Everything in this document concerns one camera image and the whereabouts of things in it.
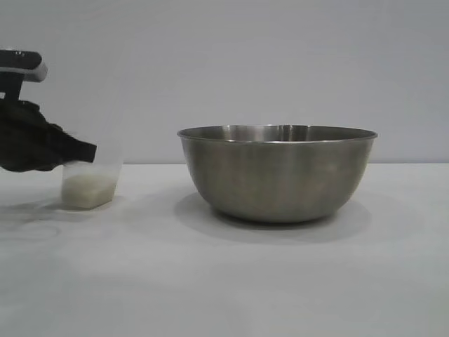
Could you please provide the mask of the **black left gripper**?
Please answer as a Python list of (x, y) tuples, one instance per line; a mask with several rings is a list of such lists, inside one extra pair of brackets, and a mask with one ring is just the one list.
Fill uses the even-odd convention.
[(16, 173), (52, 171), (67, 163), (93, 163), (97, 145), (49, 124), (29, 101), (1, 101), (1, 168)]

